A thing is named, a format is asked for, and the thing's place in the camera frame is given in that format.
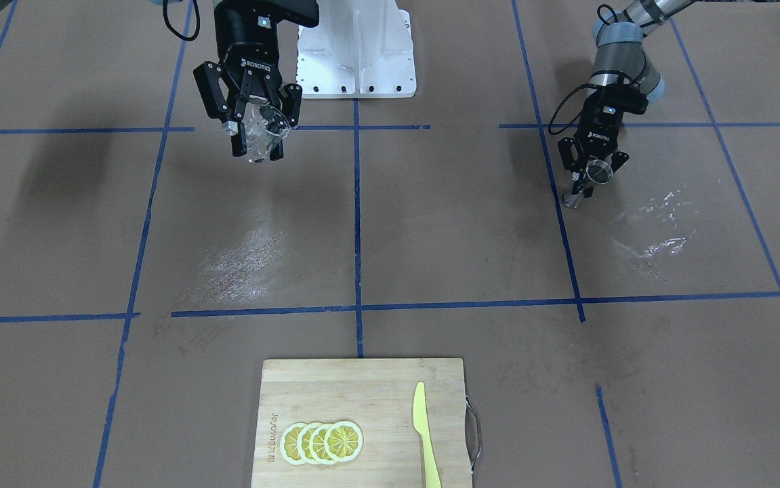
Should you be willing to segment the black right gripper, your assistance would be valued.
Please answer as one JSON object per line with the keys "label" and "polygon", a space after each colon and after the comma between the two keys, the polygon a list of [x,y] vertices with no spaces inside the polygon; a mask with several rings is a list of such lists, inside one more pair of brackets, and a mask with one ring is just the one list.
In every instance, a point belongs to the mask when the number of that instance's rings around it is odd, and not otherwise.
{"label": "black right gripper", "polygon": [[315,1],[216,1],[214,34],[219,62],[192,71],[207,117],[222,123],[232,155],[244,155],[244,104],[251,97],[271,103],[269,160],[284,157],[283,142],[300,123],[303,90],[283,85],[279,74],[278,24],[312,28],[319,24]]}

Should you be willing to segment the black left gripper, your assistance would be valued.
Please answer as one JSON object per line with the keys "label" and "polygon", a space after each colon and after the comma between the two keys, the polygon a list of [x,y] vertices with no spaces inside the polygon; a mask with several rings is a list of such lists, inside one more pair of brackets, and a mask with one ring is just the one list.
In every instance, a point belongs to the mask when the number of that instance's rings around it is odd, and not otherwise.
{"label": "black left gripper", "polygon": [[589,89],[592,92],[583,102],[573,137],[563,137],[557,143],[561,163],[572,179],[563,197],[591,198],[597,186],[613,179],[630,158],[618,150],[624,115],[643,115],[648,108],[647,96],[631,85],[591,85]]}

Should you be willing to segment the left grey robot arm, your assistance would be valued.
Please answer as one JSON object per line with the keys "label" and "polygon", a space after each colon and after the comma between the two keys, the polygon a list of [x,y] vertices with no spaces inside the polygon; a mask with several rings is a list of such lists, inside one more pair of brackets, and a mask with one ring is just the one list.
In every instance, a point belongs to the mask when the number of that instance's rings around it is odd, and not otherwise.
{"label": "left grey robot arm", "polygon": [[584,90],[585,100],[570,123],[554,130],[560,135],[571,126],[575,132],[557,143],[561,163],[571,173],[573,185],[563,195],[565,207],[576,208],[593,195],[597,185],[607,184],[629,160],[618,149],[626,114],[643,115],[665,91],[662,74],[643,48],[644,38],[680,13],[691,1],[632,1],[625,9],[598,6],[593,28],[596,53],[587,83],[572,90],[563,102]]}

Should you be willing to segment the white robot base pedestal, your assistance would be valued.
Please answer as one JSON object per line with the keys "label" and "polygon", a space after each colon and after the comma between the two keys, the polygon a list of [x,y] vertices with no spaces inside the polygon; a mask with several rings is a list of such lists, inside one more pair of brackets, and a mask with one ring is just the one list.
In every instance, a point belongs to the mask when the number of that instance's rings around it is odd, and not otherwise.
{"label": "white robot base pedestal", "polygon": [[297,32],[305,99],[398,99],[417,93],[411,17],[396,1],[319,1]]}

